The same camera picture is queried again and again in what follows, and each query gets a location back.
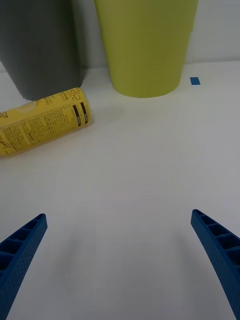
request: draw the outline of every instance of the gray trash can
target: gray trash can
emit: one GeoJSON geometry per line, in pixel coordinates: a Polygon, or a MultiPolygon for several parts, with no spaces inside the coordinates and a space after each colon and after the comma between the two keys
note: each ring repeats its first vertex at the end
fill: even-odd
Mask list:
{"type": "Polygon", "coordinates": [[[71,1],[0,0],[0,60],[25,99],[80,87],[71,1]]]}

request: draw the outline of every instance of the trash can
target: trash can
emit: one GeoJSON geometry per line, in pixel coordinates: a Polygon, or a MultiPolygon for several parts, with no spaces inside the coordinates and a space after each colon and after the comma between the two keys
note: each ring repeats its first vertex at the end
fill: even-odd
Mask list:
{"type": "Polygon", "coordinates": [[[198,0],[95,0],[119,93],[165,95],[180,82],[198,0]]]}
{"type": "Polygon", "coordinates": [[[0,61],[25,99],[81,86],[75,31],[69,0],[0,0],[0,61]]]}

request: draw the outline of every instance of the green plastic bin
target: green plastic bin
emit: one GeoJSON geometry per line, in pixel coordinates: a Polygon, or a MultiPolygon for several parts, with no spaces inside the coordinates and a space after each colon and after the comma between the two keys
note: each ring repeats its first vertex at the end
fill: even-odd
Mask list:
{"type": "Polygon", "coordinates": [[[198,0],[95,0],[112,83],[138,98],[180,82],[198,0]]]}

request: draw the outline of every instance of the yellow can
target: yellow can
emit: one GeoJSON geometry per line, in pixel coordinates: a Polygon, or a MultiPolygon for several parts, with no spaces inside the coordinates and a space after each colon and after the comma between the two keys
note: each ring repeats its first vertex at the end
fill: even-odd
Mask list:
{"type": "Polygon", "coordinates": [[[73,88],[0,112],[0,156],[13,155],[91,122],[80,88],[73,88]]]}

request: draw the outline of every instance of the white table surface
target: white table surface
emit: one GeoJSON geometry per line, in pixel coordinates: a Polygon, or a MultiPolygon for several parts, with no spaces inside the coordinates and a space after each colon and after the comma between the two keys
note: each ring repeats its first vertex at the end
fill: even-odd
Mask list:
{"type": "MultiPolygon", "coordinates": [[[[0,241],[48,222],[8,320],[235,319],[190,220],[240,235],[240,62],[187,65],[152,99],[107,69],[82,88],[91,126],[0,160],[0,241]]],[[[0,73],[0,109],[23,102],[0,73]]]]}

